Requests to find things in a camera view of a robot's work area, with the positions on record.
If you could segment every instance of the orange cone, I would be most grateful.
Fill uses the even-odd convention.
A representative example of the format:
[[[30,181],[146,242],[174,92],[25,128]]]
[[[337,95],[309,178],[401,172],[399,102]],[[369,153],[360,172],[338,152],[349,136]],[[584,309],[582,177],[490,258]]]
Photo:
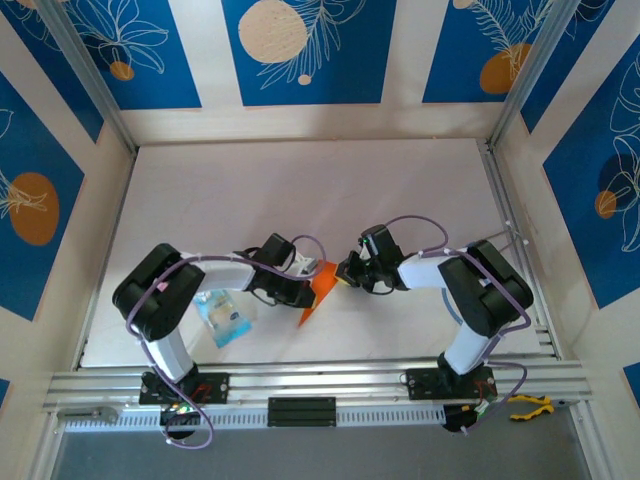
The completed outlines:
[[[322,272],[311,280],[311,288],[316,294],[316,301],[313,307],[304,309],[298,327],[301,327],[302,324],[307,321],[313,311],[320,305],[322,300],[324,300],[324,297],[329,295],[331,289],[338,283],[338,279],[335,277],[336,268],[338,268],[338,266],[335,263],[327,262]]]

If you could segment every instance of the yellow tool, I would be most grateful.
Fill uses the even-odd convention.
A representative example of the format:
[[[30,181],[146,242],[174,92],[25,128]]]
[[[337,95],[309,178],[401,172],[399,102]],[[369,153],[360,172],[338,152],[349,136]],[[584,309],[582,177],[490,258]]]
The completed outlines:
[[[578,403],[576,401],[569,402],[566,400],[551,400],[551,397],[547,396],[530,397],[529,395],[514,395],[508,400],[508,402],[529,402],[540,405],[540,408],[531,413],[527,413],[526,415],[511,415],[509,419],[514,422],[527,422],[535,417],[539,417],[543,413],[551,414],[556,411],[556,408],[566,408]]]

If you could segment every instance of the orange circle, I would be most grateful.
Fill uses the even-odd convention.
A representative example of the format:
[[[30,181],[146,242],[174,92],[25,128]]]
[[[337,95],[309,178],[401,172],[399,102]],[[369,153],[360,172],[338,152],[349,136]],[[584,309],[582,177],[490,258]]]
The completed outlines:
[[[531,50],[530,44],[518,43],[508,50],[496,53],[482,67],[480,88],[493,95],[508,93],[513,87],[513,82],[518,72],[520,72],[524,60],[529,55],[529,50]]]
[[[131,68],[129,64],[121,62],[120,60],[116,60],[109,65],[109,71],[111,72],[111,75],[123,82],[128,82],[134,75],[133,68]]]
[[[596,197],[596,212],[605,220],[616,213],[616,201],[618,199],[609,190],[600,192]]]
[[[16,204],[9,210],[11,225],[18,236],[30,245],[41,247],[51,241],[58,227],[60,205],[55,187],[39,173],[23,173],[11,183],[10,200]],[[34,208],[25,201],[46,195]]]

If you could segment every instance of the clear plastic bag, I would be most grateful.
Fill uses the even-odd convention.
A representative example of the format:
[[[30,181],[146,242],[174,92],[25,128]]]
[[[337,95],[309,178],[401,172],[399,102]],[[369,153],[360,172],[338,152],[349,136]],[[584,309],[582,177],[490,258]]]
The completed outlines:
[[[251,330],[251,322],[240,314],[226,290],[198,293],[193,303],[218,348]]]

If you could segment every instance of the white tabletop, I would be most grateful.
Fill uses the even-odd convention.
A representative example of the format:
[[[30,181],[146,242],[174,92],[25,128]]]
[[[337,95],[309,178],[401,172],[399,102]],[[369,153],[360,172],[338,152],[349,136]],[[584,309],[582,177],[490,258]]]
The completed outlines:
[[[262,245],[273,232],[288,239],[306,233],[317,236],[328,259],[339,263],[356,247],[360,232],[409,213],[442,223],[452,247],[503,228],[474,140],[143,147],[82,364],[146,363],[111,295],[158,243],[192,253],[227,254]],[[435,228],[415,220],[390,229],[405,253],[440,241]],[[300,243],[300,250],[317,256],[311,244]],[[338,285],[301,327],[301,310],[270,308],[248,293],[233,296],[253,328],[218,349],[190,307],[180,330],[196,361],[436,356],[458,329],[439,289],[376,297]],[[507,336],[496,350],[539,351],[533,328]]]

